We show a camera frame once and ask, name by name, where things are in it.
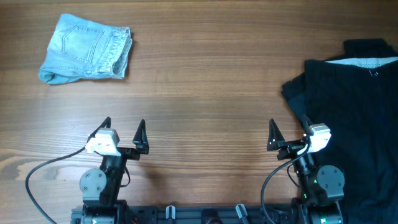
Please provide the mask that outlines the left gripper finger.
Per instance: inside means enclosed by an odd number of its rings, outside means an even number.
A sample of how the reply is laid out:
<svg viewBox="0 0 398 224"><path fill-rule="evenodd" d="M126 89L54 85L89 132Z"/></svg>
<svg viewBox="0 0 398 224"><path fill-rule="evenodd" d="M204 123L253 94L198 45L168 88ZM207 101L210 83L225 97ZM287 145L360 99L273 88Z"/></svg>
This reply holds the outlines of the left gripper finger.
<svg viewBox="0 0 398 224"><path fill-rule="evenodd" d="M95 137L95 134L101 129L101 128L110 128L111 127L111 118L108 116L89 136L87 141L89 141L91 138Z"/></svg>
<svg viewBox="0 0 398 224"><path fill-rule="evenodd" d="M144 119L141 120L132 143L141 154L149 153L149 142L146 133L146 122Z"/></svg>

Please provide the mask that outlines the black shorts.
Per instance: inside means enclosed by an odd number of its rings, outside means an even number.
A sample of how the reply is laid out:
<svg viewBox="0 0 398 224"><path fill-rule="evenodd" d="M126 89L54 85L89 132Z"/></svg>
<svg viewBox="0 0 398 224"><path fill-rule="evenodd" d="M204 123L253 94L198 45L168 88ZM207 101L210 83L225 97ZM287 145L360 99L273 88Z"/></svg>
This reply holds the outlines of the black shorts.
<svg viewBox="0 0 398 224"><path fill-rule="evenodd" d="M282 87L296 117L331 130L319 162L345 175L348 223L397 222L397 58L307 60Z"/></svg>

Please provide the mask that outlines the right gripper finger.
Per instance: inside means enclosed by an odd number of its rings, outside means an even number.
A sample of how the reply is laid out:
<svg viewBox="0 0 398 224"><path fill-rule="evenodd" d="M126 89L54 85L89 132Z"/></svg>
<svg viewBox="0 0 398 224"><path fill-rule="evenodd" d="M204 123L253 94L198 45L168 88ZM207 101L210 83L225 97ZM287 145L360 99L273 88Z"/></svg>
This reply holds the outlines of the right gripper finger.
<svg viewBox="0 0 398 224"><path fill-rule="evenodd" d="M285 139L276 125L274 119L269 121L269 137L267 151L277 151L285 145Z"/></svg>
<svg viewBox="0 0 398 224"><path fill-rule="evenodd" d="M302 126L303 130L305 131L305 134L307 136L311 136L313 134L313 131L311 130L311 125L313 123L311 122L310 118L307 115L302 116Z"/></svg>

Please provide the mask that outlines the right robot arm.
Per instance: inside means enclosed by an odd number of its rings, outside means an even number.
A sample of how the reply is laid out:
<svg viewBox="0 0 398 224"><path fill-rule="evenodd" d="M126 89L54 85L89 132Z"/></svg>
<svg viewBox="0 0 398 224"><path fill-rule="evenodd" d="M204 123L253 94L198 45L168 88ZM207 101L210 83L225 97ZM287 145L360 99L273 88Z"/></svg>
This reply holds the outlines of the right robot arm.
<svg viewBox="0 0 398 224"><path fill-rule="evenodd" d="M277 159L286 162L273 170L264 181L261 188L261 210L266 222L274 223L264 202L265 188L278 171L293 167L298 178L296 186L300 189L300 196L291 200L286 222L343 223L339 201L344 198L344 174L339 168L321 165L315 159L315 154L324 149L331 139L331 130L324 123L313 124L306 116L303 117L303 124L303 137L286 141L275 121L269 121L267 150L277 151Z"/></svg>

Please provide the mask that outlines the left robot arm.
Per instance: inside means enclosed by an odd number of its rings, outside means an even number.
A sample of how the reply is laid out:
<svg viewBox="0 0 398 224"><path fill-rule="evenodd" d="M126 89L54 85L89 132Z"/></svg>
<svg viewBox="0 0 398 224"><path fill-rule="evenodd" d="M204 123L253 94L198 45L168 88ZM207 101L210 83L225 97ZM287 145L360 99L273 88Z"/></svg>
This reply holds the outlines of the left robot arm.
<svg viewBox="0 0 398 224"><path fill-rule="evenodd" d="M120 147L119 142L109 117L89 135L85 149L99 154L102 162L99 168L86 171L80 179L83 207L73 212L72 223L137 223L135 214L125 200L118 199L118 194L124 187L123 175L128 173L127 161L138 161L142 154L149 153L146 122L139 123L132 140L134 147Z"/></svg>

